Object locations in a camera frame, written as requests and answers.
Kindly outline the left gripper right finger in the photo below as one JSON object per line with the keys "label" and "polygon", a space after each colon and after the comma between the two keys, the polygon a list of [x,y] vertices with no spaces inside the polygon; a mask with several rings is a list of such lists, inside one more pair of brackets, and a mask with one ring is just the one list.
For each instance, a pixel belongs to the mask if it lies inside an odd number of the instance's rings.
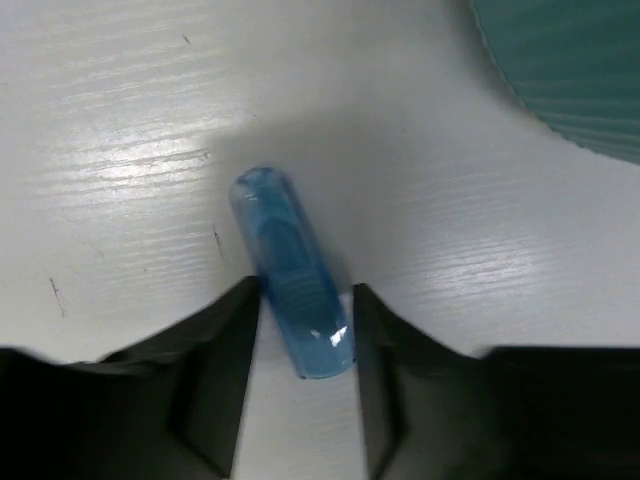
{"label": "left gripper right finger", "polygon": [[498,346],[465,356],[353,289],[371,479],[635,479],[635,348]]}

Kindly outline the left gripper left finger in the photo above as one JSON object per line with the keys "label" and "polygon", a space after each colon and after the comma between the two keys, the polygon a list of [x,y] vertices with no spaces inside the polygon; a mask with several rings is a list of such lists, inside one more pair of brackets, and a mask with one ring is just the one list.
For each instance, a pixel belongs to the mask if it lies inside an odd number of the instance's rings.
{"label": "left gripper left finger", "polygon": [[227,479],[260,308],[247,277],[97,362],[1,351],[5,479]]}

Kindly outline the blue eraser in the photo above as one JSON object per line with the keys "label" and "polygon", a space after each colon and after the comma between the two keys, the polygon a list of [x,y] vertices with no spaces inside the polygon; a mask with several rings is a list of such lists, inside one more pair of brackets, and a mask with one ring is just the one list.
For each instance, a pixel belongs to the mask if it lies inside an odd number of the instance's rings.
{"label": "blue eraser", "polygon": [[354,362],[353,335],[315,232],[288,176],[241,174],[230,204],[297,375],[325,379]]}

